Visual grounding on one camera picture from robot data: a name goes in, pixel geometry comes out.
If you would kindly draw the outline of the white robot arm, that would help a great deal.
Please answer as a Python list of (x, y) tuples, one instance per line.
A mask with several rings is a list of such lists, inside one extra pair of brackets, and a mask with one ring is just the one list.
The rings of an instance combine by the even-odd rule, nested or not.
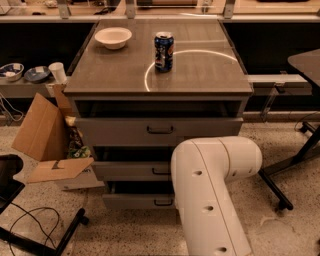
[(171, 176), (189, 256), (254, 256), (227, 184), (256, 174), (262, 153), (239, 136), (180, 143)]

